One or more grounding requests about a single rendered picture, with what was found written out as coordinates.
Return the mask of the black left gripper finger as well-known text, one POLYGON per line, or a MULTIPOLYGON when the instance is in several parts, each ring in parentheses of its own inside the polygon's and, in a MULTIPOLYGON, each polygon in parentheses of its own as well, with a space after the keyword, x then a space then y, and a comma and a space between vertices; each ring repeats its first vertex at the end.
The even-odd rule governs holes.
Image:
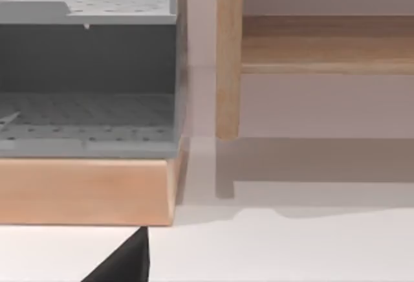
POLYGON ((140 227, 81 282, 149 282, 148 227, 140 227))

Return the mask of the pale wooden drawer front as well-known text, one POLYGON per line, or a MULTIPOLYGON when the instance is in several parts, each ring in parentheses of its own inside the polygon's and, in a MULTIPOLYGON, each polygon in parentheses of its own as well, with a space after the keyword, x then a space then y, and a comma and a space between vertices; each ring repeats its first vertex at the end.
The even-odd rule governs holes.
POLYGON ((0 159, 0 224, 169 226, 180 162, 0 159))

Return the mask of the grey pierced drawer inside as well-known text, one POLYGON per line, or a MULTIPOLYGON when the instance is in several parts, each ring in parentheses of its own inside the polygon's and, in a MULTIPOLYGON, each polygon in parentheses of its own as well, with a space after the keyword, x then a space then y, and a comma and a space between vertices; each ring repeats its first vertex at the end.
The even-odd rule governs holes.
POLYGON ((186 41, 174 25, 1 25, 0 157, 175 157, 186 41))

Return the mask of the wooden open shelf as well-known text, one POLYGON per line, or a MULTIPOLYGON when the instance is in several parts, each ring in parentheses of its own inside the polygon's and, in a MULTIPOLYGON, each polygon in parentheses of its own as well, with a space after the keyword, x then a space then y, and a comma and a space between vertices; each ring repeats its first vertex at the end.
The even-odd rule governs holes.
POLYGON ((218 138, 239 136, 244 74, 414 78, 414 16, 245 16, 243 6, 217 0, 218 138))

